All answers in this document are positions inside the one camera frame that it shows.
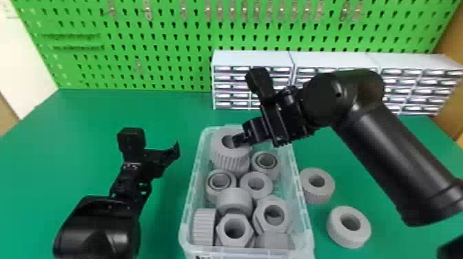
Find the gray ring part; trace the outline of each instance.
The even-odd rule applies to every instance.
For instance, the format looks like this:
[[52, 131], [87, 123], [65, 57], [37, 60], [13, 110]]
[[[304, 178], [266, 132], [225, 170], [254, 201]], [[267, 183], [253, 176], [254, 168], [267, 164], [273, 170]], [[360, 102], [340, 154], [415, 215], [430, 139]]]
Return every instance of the gray ring part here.
[[[218, 188], [214, 188], [211, 185], [212, 178], [217, 174], [224, 174], [228, 177], [229, 179], [228, 186], [218, 189]], [[206, 184], [205, 184], [206, 199], [210, 201], [211, 203], [216, 204], [218, 194], [222, 190], [227, 189], [229, 187], [236, 187], [236, 177], [231, 172], [224, 170], [224, 169], [215, 169], [215, 170], [210, 171], [210, 173], [207, 175]]]
[[[313, 177], [319, 178], [321, 186], [311, 183]], [[299, 174], [299, 179], [304, 190], [305, 200], [309, 204], [321, 205], [327, 203], [334, 193], [336, 184], [334, 179], [325, 171], [318, 168], [306, 168]]]
[[[259, 190], [253, 189], [249, 186], [249, 182], [255, 178], [261, 179], [263, 182], [263, 186]], [[271, 194], [271, 192], [274, 190], [274, 184], [271, 182], [270, 178], [263, 173], [249, 172], [241, 177], [240, 188], [248, 191], [254, 200], [259, 200]]]
[[195, 245], [214, 245], [216, 209], [197, 209], [193, 216], [192, 242]]
[[[272, 164], [270, 166], [262, 165], [260, 163], [260, 159], [262, 158], [262, 156], [271, 156], [272, 158], [274, 158], [275, 162], [272, 161]], [[271, 180], [276, 180], [278, 176], [280, 175], [280, 170], [281, 170], [280, 161], [278, 157], [272, 154], [271, 152], [264, 152], [264, 151], [259, 151], [259, 152], [254, 153], [254, 155], [252, 155], [251, 168], [252, 168], [252, 171], [264, 173]]]
[[[349, 225], [344, 223], [344, 217], [351, 221]], [[371, 224], [359, 210], [349, 206], [339, 206], [329, 214], [327, 232], [341, 247], [357, 249], [370, 238]]]
[[221, 191], [217, 198], [217, 210], [221, 215], [227, 213], [241, 213], [252, 215], [252, 197], [249, 192], [241, 188], [230, 187]]
[[229, 148], [224, 145], [223, 138], [234, 136], [243, 132], [240, 129], [222, 127], [212, 134], [210, 159], [216, 168], [225, 169], [231, 172], [241, 172], [249, 160], [251, 147], [241, 145], [237, 148]]

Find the metal bracket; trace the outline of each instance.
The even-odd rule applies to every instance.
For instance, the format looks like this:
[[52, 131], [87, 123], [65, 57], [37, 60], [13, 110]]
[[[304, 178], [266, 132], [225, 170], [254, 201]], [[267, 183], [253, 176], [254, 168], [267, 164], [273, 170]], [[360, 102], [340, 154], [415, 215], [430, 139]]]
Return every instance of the metal bracket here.
[[302, 10], [302, 20], [309, 21], [311, 15], [312, 15], [312, 1], [306, 0], [304, 4], [304, 9]]
[[223, 21], [223, 0], [217, 0], [217, 20]]
[[185, 0], [180, 0], [180, 15], [184, 21], [187, 20], [187, 3]]
[[107, 12], [104, 12], [103, 15], [110, 14], [113, 19], [117, 19], [116, 7], [113, 0], [107, 0], [107, 6], [110, 8]]
[[360, 20], [362, 17], [362, 9], [363, 9], [363, 0], [358, 0], [355, 8], [353, 9], [352, 14], [352, 21], [355, 23]]
[[211, 0], [204, 2], [204, 18], [206, 21], [211, 21]]
[[228, 19], [230, 21], [235, 21], [235, 18], [236, 18], [236, 0], [230, 0], [228, 8], [229, 8], [229, 11], [230, 11]]
[[150, 0], [143, 0], [143, 12], [145, 13], [145, 18], [151, 21], [153, 14], [151, 13]]
[[341, 15], [339, 16], [339, 21], [346, 21], [347, 16], [349, 15], [350, 8], [351, 8], [350, 0], [345, 0], [341, 7]]
[[266, 20], [271, 21], [273, 14], [274, 14], [274, 1], [267, 0], [267, 11], [265, 12]]
[[323, 14], [324, 14], [323, 13], [324, 8], [325, 8], [325, 0], [318, 0], [317, 10], [316, 10], [316, 13], [315, 13], [315, 22], [322, 21], [322, 17], [323, 17]]
[[247, 21], [247, 2], [248, 0], [241, 1], [241, 20]]
[[298, 19], [298, 2], [299, 0], [293, 0], [293, 3], [291, 5], [291, 20], [292, 21], [297, 21]]
[[285, 0], [280, 0], [280, 7], [278, 8], [278, 19], [285, 20]]
[[259, 21], [260, 19], [260, 2], [259, 0], [254, 0], [254, 21]]

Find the gray nut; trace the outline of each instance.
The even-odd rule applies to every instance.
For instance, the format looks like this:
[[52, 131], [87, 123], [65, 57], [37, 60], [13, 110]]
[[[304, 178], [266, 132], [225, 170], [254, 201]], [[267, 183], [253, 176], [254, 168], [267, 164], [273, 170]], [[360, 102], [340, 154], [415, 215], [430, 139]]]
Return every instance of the gray nut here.
[[283, 199], [268, 196], [258, 201], [257, 208], [252, 215], [252, 223], [259, 235], [266, 231], [287, 233], [292, 217]]
[[276, 180], [280, 175], [280, 161], [270, 152], [259, 151], [251, 158], [252, 171], [266, 174], [271, 180]]
[[256, 238], [255, 248], [294, 250], [294, 242], [290, 235], [277, 232], [264, 232]]
[[224, 169], [212, 170], [206, 178], [206, 199], [217, 203], [218, 194], [229, 187], [236, 187], [236, 177]]
[[253, 247], [254, 230], [242, 214], [226, 214], [216, 227], [216, 246]]
[[[255, 244], [256, 244], [256, 237], [253, 236], [246, 247], [255, 247]], [[218, 235], [216, 235], [215, 246], [216, 247], [223, 246], [222, 242], [220, 241], [220, 238], [218, 238]]]
[[271, 194], [274, 184], [265, 174], [250, 172], [241, 177], [240, 188], [248, 191], [254, 200], [259, 200]]
[[253, 208], [251, 194], [241, 188], [230, 187], [224, 189], [217, 198], [217, 210], [220, 215], [241, 213], [246, 217], [250, 217]]

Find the green pegboard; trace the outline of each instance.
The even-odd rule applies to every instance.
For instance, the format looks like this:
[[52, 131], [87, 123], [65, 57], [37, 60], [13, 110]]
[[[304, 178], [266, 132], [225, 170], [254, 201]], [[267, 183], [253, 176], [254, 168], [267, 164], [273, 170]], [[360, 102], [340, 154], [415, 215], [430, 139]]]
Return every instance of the green pegboard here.
[[215, 49], [432, 52], [460, 3], [363, 0], [362, 16], [353, 22], [361, 0], [347, 0], [344, 21], [346, 0], [324, 0], [316, 21], [319, 1], [12, 2], [59, 88], [204, 92], [210, 91]]

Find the gray hexagonal nut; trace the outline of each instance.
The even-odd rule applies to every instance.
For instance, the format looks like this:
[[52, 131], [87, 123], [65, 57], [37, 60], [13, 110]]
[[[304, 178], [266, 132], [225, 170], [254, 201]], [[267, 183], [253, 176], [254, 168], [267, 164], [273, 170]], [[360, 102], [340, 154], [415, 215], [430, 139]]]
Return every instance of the gray hexagonal nut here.
[[256, 238], [255, 248], [294, 250], [294, 242], [290, 235], [277, 232], [264, 232]]
[[225, 214], [216, 227], [216, 233], [216, 246], [254, 246], [254, 230], [242, 214]]
[[258, 200], [252, 224], [259, 235], [266, 231], [287, 233], [292, 224], [286, 201], [274, 195]]

